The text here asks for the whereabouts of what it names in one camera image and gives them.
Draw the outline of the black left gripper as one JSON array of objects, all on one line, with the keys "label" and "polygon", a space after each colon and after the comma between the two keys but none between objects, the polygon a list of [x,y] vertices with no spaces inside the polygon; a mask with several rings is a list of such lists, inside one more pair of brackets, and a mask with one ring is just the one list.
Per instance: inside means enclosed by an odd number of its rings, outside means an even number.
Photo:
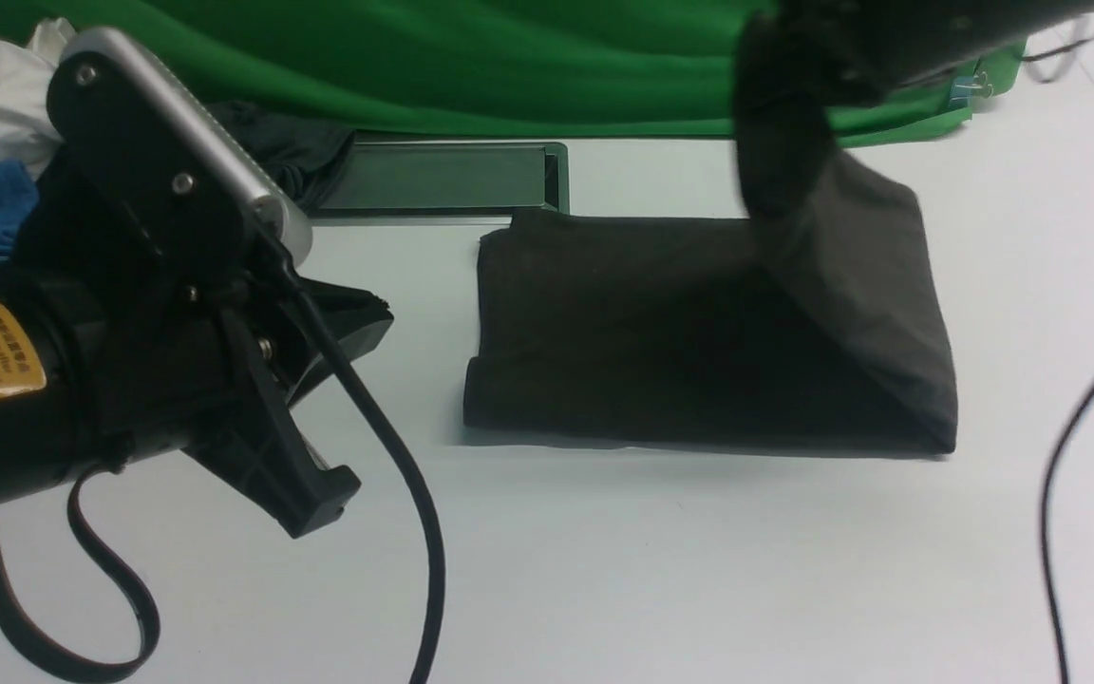
[{"label": "black left gripper", "polygon": [[[217,278],[165,263],[60,153],[0,263],[0,476],[185,450],[292,540],[338,521],[359,477],[322,467],[288,408],[334,373],[298,309],[261,285],[270,258],[268,240]],[[386,337],[381,297],[300,285],[350,362]],[[291,331],[287,371],[261,347],[282,352]]]}]

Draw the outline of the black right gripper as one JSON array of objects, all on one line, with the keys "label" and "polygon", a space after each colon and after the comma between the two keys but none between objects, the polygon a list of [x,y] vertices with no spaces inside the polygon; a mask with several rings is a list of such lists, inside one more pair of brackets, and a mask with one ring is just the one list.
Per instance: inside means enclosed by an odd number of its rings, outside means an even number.
[{"label": "black right gripper", "polygon": [[782,1],[741,28],[733,65],[733,128],[741,195],[754,218],[799,211],[835,138],[825,108],[876,107],[891,84],[856,43],[856,9]]}]

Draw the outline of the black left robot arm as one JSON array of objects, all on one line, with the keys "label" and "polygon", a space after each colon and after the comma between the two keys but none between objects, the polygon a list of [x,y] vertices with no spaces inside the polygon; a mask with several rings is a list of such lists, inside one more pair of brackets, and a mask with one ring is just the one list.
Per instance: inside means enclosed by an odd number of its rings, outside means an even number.
[{"label": "black left robot arm", "polygon": [[325,350],[373,351],[389,306],[301,277],[190,159],[112,170],[61,153],[0,260],[0,503],[182,451],[293,538],[360,488],[292,407]]}]

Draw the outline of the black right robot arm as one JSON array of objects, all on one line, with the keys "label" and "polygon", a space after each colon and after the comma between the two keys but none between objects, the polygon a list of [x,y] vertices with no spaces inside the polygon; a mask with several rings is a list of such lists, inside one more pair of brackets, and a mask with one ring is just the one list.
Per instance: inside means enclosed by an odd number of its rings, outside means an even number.
[{"label": "black right robot arm", "polygon": [[1094,1],[781,1],[742,27],[732,121],[752,216],[796,211],[837,139],[830,108],[876,107],[985,53],[1094,13]]}]

